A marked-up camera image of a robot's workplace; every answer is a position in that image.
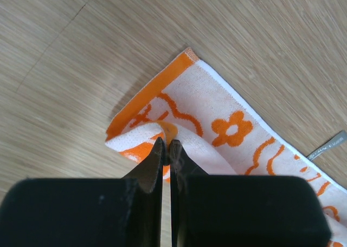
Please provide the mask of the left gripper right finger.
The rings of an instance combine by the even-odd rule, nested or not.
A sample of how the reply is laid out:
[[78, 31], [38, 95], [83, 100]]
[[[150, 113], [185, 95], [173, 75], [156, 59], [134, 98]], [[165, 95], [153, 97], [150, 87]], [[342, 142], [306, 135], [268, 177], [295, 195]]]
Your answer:
[[332, 232], [305, 179], [212, 175], [169, 146], [173, 246], [327, 246]]

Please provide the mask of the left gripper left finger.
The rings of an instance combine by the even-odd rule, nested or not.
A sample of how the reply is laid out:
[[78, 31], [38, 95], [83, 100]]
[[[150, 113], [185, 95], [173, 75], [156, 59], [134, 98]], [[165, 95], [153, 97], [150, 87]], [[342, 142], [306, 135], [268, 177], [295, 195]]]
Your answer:
[[160, 246], [161, 138], [122, 178], [35, 178], [1, 203], [1, 246]]

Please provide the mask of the white orange flower towel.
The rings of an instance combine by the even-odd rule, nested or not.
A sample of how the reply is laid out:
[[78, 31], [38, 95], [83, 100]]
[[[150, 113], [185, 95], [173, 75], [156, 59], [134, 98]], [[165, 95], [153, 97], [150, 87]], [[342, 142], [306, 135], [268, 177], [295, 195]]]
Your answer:
[[140, 163], [157, 138], [179, 140], [209, 174], [290, 175], [314, 189], [346, 246], [346, 189], [287, 143], [192, 49], [181, 52], [115, 115], [107, 147]]

